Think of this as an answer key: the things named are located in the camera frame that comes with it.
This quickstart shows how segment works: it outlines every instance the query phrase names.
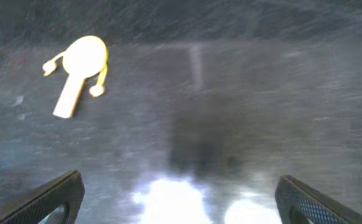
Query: wooden handle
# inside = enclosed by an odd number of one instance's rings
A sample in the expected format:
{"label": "wooden handle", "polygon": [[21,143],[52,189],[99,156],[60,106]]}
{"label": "wooden handle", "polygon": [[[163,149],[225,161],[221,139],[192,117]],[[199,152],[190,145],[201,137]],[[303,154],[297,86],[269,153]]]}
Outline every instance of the wooden handle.
{"label": "wooden handle", "polygon": [[78,102],[85,79],[76,75],[69,75],[57,101],[54,115],[61,118],[71,118]]}

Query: black surface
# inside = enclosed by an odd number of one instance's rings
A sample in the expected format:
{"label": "black surface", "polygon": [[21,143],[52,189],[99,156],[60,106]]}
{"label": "black surface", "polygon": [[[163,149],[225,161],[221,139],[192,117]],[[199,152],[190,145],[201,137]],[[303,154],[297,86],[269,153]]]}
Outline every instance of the black surface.
{"label": "black surface", "polygon": [[[107,91],[56,118],[41,66],[89,34]],[[163,175],[216,223],[244,191],[275,210],[283,174],[362,213],[362,1],[0,1],[0,205],[71,169],[77,223],[137,222]]]}

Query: dark background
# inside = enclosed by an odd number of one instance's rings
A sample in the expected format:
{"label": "dark background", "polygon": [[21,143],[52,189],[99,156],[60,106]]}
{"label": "dark background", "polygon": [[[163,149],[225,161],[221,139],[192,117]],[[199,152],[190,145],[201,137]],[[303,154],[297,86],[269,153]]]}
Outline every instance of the dark background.
{"label": "dark background", "polygon": [[[106,93],[52,115],[42,64],[84,35],[109,48]],[[70,169],[77,223],[134,223],[164,175],[275,209],[291,174],[362,213],[362,0],[0,0],[0,205]]]}

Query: dark tabletop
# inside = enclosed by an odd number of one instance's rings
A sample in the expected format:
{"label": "dark tabletop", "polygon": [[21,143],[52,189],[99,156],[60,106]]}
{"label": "dark tabletop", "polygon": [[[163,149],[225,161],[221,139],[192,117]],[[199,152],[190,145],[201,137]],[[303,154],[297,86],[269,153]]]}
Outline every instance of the dark tabletop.
{"label": "dark tabletop", "polygon": [[[77,223],[148,223],[138,198],[163,179],[213,223],[271,216],[283,174],[362,213],[362,0],[345,2],[0,0],[0,205],[78,169]],[[108,46],[106,92],[88,79],[60,119],[67,74],[42,64],[84,35]]]}

